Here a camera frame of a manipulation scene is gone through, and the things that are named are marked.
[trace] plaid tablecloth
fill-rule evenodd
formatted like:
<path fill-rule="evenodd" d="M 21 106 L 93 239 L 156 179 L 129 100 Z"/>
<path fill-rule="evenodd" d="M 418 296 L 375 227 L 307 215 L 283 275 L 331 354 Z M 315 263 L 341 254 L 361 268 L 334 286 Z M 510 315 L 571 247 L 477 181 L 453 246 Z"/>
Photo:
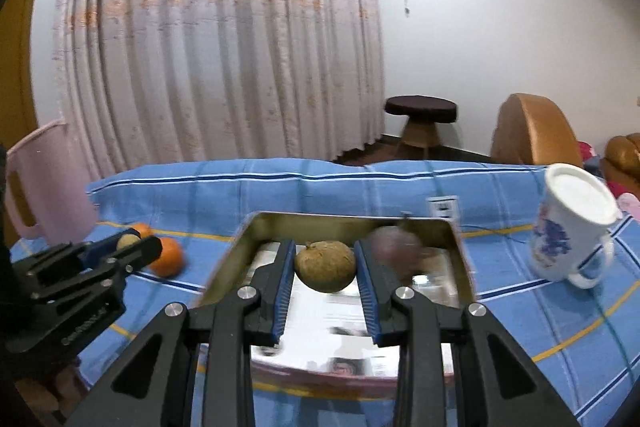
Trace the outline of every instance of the plaid tablecloth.
<path fill-rule="evenodd" d="M 129 277 L 127 312 L 81 354 L 93 383 L 133 335 L 171 301 L 190 303 L 252 212 L 348 216 L 429 215 L 426 198 L 455 194 L 478 298 L 539 365 L 585 427 L 602 427 L 638 376 L 640 362 L 640 226 L 630 216 L 611 229 L 615 261 L 592 292 L 549 283 L 527 263 L 542 197 L 544 168 L 462 162 L 385 162 L 362 168 L 316 160 L 224 160 L 145 166 L 96 182 L 89 193 L 101 239 L 130 223 L 149 223 L 178 239 L 188 266 L 172 280 L 148 271 Z M 45 247 L 19 241 L 14 259 Z M 202 382 L 196 383 L 198 425 Z M 255 390 L 256 422 L 276 425 L 383 426 L 391 401 L 305 396 L 295 389 Z"/>

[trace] metal bolt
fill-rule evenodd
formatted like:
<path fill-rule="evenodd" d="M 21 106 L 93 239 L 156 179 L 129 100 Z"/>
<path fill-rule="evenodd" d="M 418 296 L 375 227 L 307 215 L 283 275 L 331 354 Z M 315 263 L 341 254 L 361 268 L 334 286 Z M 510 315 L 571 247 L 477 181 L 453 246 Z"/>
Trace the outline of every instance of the metal bolt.
<path fill-rule="evenodd" d="M 469 313 L 474 317 L 483 317 L 486 315 L 486 308 L 478 302 L 472 302 L 469 304 Z"/>
<path fill-rule="evenodd" d="M 182 313 L 184 306 L 180 302 L 172 302 L 164 307 L 164 314 L 168 317 L 177 317 Z"/>
<path fill-rule="evenodd" d="M 414 295 L 415 292 L 409 288 L 409 286 L 400 286 L 399 288 L 396 288 L 396 296 L 398 296 L 399 299 L 412 299 L 414 298 Z"/>
<path fill-rule="evenodd" d="M 238 290 L 238 297 L 241 299 L 253 299 L 258 291 L 253 286 L 242 286 Z"/>

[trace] curtain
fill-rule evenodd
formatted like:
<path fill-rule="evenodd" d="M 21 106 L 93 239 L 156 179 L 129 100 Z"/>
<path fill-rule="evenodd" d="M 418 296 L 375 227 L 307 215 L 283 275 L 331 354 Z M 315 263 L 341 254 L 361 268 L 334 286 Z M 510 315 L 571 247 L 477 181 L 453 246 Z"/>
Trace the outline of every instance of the curtain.
<path fill-rule="evenodd" d="M 383 125 L 377 0 L 57 0 L 56 82 L 93 178 L 335 158 Z"/>

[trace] pitcher handle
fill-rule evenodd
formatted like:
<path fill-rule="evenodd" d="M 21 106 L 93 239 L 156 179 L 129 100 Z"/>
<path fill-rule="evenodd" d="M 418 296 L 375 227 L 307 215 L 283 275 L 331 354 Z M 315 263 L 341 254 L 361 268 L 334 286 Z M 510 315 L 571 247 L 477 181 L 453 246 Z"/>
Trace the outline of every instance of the pitcher handle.
<path fill-rule="evenodd" d="M 4 195 L 4 204 L 6 206 L 7 214 L 14 225 L 15 231 L 25 239 L 37 239 L 42 237 L 40 226 L 36 223 L 32 227 L 25 225 L 22 220 L 22 216 L 18 211 L 18 207 L 15 205 L 14 194 L 11 190 L 11 184 L 9 183 L 9 175 L 15 172 L 15 156 L 11 153 L 6 156 L 6 190 Z"/>
<path fill-rule="evenodd" d="M 595 279 L 588 279 L 576 270 L 571 272 L 567 277 L 567 279 L 569 279 L 569 281 L 575 286 L 578 286 L 578 288 L 582 288 L 583 290 L 593 288 L 605 276 L 607 269 L 609 269 L 609 266 L 611 266 L 611 263 L 613 262 L 615 248 L 613 245 L 613 239 L 608 232 L 600 238 L 600 242 L 602 243 L 602 251 L 604 252 L 604 266 L 602 267 L 600 275 Z"/>

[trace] mug lid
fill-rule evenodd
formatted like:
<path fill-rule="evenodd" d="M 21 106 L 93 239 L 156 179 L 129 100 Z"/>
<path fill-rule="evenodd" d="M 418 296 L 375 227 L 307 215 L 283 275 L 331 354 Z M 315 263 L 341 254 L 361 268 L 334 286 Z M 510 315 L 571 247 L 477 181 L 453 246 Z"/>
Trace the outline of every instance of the mug lid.
<path fill-rule="evenodd" d="M 607 186 L 575 165 L 555 163 L 545 172 L 547 189 L 562 206 L 582 219 L 608 227 L 618 218 L 618 204 Z"/>

